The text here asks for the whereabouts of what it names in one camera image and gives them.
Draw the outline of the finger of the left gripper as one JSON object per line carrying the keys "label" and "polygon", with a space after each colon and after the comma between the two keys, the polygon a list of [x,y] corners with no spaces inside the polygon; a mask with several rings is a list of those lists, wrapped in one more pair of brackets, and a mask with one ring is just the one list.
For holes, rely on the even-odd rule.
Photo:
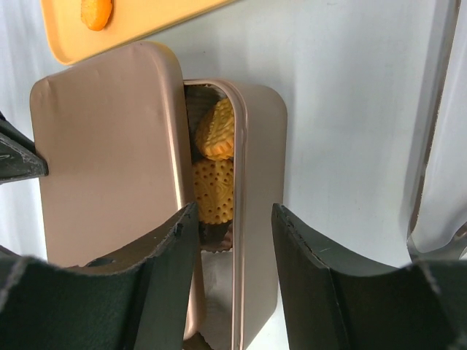
{"label": "finger of the left gripper", "polygon": [[33,141],[1,118],[1,182],[47,175],[47,162],[36,153]]}

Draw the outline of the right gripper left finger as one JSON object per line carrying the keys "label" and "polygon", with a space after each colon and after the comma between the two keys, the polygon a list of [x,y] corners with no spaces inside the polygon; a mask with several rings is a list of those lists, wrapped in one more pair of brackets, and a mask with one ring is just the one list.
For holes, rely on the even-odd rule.
{"label": "right gripper left finger", "polygon": [[1,258],[3,349],[181,349],[198,208],[82,267]]}

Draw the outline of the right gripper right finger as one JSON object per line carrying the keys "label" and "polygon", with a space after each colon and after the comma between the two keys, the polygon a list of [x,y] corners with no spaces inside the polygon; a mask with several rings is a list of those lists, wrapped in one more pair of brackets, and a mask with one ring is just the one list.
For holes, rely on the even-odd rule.
{"label": "right gripper right finger", "polygon": [[394,268],[274,204],[274,249],[291,349],[464,349],[466,262],[446,249]]}

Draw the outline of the gold tin lid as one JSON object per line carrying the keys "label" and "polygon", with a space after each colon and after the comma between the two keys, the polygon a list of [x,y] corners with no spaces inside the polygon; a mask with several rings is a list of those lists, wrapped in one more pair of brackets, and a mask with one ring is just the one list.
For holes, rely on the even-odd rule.
{"label": "gold tin lid", "polygon": [[33,86],[47,263],[85,266],[194,203],[184,92],[174,53],[143,41]]}

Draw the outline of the tan biscuit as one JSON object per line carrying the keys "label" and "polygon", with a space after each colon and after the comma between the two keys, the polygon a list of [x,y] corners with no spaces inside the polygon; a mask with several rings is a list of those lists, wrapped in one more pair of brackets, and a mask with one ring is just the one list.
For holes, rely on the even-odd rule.
{"label": "tan biscuit", "polygon": [[231,160],[203,159],[193,164],[199,220],[220,225],[234,215],[234,164]]}
{"label": "tan biscuit", "polygon": [[228,98],[218,101],[201,119],[195,135],[199,152],[210,160],[234,156],[235,116]]}

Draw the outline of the metal tongs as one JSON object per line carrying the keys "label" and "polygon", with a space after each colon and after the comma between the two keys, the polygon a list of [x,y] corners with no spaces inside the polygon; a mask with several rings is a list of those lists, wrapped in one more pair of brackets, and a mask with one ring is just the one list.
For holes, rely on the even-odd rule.
{"label": "metal tongs", "polygon": [[466,2],[445,4],[406,240],[414,261],[466,257]]}

